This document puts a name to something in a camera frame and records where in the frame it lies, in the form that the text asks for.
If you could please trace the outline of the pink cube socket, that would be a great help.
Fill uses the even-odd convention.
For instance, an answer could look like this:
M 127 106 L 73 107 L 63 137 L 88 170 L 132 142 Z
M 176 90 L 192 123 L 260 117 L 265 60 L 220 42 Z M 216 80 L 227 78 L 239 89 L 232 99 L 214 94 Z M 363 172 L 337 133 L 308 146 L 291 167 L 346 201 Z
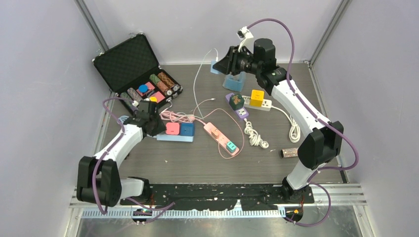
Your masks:
M 179 135 L 180 134 L 180 123 L 168 122 L 166 124 L 166 134 L 168 135 Z

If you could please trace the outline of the teal charger plug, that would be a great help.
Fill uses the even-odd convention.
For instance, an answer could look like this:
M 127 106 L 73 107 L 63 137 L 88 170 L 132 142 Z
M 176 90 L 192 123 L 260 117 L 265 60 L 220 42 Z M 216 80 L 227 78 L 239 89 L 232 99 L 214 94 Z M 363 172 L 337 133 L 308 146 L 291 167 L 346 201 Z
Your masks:
M 237 146 L 232 141 L 229 141 L 226 143 L 225 148 L 232 154 L 235 153 Z

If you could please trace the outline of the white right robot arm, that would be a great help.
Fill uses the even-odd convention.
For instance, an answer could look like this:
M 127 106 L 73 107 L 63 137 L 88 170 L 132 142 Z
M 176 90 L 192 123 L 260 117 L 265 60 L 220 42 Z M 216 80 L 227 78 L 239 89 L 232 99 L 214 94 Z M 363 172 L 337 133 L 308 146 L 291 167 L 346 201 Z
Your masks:
M 257 39 L 253 52 L 231 46 L 213 68 L 225 75 L 241 72 L 255 75 L 257 84 L 277 100 L 293 117 L 305 137 L 297 150 L 299 161 L 283 179 L 281 196 L 287 202 L 296 202 L 308 186 L 315 172 L 339 155 L 343 125 L 330 122 L 305 98 L 292 80 L 288 70 L 278 66 L 275 46 L 270 39 Z

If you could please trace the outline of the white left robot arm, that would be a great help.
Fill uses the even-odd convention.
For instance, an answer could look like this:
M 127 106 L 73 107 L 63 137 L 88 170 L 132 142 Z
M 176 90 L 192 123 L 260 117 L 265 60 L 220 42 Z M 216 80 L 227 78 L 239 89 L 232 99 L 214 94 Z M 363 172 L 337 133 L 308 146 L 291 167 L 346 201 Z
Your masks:
M 145 137 L 165 131 L 158 112 L 158 104 L 140 101 L 134 116 L 118 120 L 119 133 L 95 155 L 80 159 L 77 176 L 77 199 L 96 204 L 102 214 L 122 199 L 133 198 L 139 204 L 151 200 L 149 180 L 140 177 L 122 179 L 119 168 L 131 150 Z

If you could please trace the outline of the dark blue cube socket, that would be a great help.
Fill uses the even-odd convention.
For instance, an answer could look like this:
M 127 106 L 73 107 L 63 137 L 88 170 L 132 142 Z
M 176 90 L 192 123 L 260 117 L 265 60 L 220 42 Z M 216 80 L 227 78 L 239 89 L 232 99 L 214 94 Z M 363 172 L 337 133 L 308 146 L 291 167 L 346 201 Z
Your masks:
M 194 123 L 185 123 L 185 122 L 181 123 L 179 135 L 193 137 L 195 135 Z

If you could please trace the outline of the light blue charger plug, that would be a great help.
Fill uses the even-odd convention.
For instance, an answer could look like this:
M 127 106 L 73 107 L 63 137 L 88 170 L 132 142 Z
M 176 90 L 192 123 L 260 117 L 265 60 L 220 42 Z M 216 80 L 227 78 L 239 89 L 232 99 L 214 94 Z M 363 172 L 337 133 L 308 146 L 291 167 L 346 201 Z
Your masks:
M 216 60 L 212 60 L 210 64 L 210 72 L 216 75 L 222 75 L 222 69 L 220 69 L 220 64 Z

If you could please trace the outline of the dark green cube socket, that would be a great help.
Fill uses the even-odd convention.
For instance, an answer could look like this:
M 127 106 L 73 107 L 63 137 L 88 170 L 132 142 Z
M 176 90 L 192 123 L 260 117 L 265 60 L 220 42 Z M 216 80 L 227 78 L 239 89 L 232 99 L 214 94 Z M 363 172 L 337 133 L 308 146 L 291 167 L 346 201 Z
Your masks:
M 245 100 L 240 93 L 233 94 L 229 98 L 229 105 L 234 111 L 241 109 L 244 103 Z

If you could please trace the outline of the yellow cube socket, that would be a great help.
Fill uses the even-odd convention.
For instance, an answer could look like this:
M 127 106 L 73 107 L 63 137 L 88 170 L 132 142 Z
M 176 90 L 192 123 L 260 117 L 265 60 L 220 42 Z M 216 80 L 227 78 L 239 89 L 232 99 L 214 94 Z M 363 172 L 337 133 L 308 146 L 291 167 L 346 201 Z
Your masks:
M 250 96 L 250 106 L 261 107 L 264 100 L 264 91 L 253 89 Z

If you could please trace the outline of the orange pink charger plug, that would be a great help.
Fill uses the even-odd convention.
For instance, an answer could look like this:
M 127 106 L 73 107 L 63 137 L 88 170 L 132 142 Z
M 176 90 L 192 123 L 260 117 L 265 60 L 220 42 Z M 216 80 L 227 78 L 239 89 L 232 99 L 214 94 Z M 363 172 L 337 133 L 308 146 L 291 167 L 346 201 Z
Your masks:
M 211 130 L 211 135 L 213 136 L 213 138 L 217 139 L 219 137 L 219 130 L 217 128 L 213 128 Z

